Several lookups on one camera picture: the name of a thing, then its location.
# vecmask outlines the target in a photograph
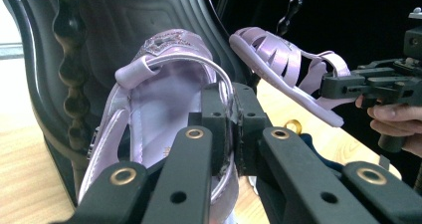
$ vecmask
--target black chair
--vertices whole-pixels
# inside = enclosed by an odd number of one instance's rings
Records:
[[[4,1],[21,32],[34,114],[75,203],[114,72],[147,38],[173,28],[192,31],[233,81],[251,77],[210,0]]]

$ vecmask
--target light wood surface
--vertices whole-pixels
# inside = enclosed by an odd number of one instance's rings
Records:
[[[0,95],[0,223],[68,219],[74,208],[34,119],[22,59],[0,61]],[[326,158],[341,163],[378,162],[378,155],[341,128],[325,124],[268,84],[260,83],[258,97],[273,125],[297,119]],[[399,175],[394,168],[392,172]],[[235,212],[240,224],[268,223],[245,177],[240,180]]]

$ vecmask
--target sandal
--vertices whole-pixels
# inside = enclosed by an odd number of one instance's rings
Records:
[[[190,112],[201,112],[201,90],[221,78],[220,97],[230,117],[233,88],[226,73],[212,62],[201,37],[173,29],[146,40],[133,61],[117,70],[93,145],[79,202],[100,173],[119,162],[118,143],[130,129],[130,161],[146,168],[162,160],[176,134],[188,124]],[[232,150],[232,142],[226,140]],[[239,184],[231,152],[221,174],[213,177],[210,222],[231,214]]]
[[[315,99],[311,96],[319,89],[322,76],[327,73],[325,62],[333,66],[335,76],[350,75],[347,64],[339,55],[331,51],[317,55],[304,52],[294,44],[257,27],[237,31],[230,36],[230,46],[258,76],[309,112],[332,126],[343,125],[342,118],[331,109],[354,102],[354,99]],[[307,75],[296,86],[301,56],[311,59],[311,63]]]

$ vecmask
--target human hand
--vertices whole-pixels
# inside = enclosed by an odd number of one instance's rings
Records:
[[[360,108],[362,97],[355,104]],[[375,106],[367,112],[374,118],[372,129],[390,136],[406,136],[403,149],[422,157],[422,107],[394,104]]]

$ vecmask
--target fingernail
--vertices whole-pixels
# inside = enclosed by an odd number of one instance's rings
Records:
[[[374,107],[373,114],[380,119],[393,119],[396,115],[396,112],[390,107],[377,106]]]

